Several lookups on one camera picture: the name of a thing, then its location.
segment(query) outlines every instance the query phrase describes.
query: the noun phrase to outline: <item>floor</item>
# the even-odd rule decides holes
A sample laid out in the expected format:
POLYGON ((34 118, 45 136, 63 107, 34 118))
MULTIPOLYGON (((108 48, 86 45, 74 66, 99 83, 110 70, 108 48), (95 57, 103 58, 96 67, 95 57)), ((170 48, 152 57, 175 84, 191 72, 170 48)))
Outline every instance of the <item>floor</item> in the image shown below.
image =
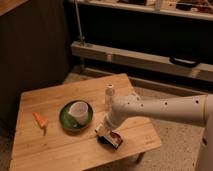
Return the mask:
MULTIPOLYGON (((70 73, 64 84, 92 79, 82 74, 70 73)), ((174 97, 173 94, 153 91, 142 87, 134 87, 144 99, 160 99, 174 97)), ((167 121, 152 120, 152 123, 162 140, 162 146, 145 153, 139 164, 135 163, 137 156, 116 161, 90 171, 193 171, 199 151, 203 128, 167 121)), ((12 139, 0 136, 0 170, 8 171, 11 160, 12 139)))

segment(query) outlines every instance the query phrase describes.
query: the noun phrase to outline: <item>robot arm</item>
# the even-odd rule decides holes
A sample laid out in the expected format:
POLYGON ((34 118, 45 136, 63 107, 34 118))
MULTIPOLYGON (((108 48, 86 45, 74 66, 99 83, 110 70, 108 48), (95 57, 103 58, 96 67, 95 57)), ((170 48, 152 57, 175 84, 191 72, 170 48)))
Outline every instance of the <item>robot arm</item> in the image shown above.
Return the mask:
POLYGON ((211 171, 213 168, 213 134, 211 131, 213 129, 213 116, 211 114, 213 114, 213 95, 142 101, 133 94, 122 97, 113 103, 112 109, 105 116, 103 127, 100 130, 111 132, 127 118, 134 116, 147 116, 204 126, 205 131, 196 170, 211 171))
POLYGON ((198 126, 205 126, 213 113, 213 95, 177 97, 142 101, 131 94, 116 100, 104 118, 109 130, 119 127, 127 118, 145 116, 198 126))

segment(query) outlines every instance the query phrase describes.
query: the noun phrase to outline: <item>orange carrot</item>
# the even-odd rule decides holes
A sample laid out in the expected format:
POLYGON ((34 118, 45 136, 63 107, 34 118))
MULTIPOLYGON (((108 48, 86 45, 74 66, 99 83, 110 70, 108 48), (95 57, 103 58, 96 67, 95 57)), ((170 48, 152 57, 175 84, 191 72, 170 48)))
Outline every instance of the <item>orange carrot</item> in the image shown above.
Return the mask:
POLYGON ((33 115, 40 126, 41 129, 44 129, 47 126, 47 121, 37 112, 33 112, 33 115))

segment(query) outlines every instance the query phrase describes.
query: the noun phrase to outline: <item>white cup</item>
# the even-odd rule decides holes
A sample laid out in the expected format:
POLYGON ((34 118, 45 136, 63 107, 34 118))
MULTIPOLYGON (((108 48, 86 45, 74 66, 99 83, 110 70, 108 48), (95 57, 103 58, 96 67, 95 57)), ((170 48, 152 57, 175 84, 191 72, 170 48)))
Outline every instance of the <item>white cup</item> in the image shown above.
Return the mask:
POLYGON ((80 124, 84 125, 88 120, 88 105, 85 102, 78 101, 71 105, 68 113, 80 124))

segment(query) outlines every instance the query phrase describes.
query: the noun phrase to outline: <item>table top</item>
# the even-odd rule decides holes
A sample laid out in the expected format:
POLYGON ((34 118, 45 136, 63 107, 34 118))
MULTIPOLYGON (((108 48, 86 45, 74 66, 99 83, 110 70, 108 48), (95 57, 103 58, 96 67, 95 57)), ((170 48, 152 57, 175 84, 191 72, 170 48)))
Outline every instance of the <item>table top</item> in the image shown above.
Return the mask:
POLYGON ((113 75, 40 90, 21 96, 10 170, 85 170, 157 148, 161 141, 150 119, 128 119, 116 132, 123 143, 117 149, 97 142, 95 128, 105 111, 105 89, 115 87, 115 98, 134 92, 126 74, 113 75), (84 100, 94 111, 89 127, 67 134, 59 122, 60 110, 70 101, 84 100), (47 134, 38 127, 33 112, 48 121, 47 134))

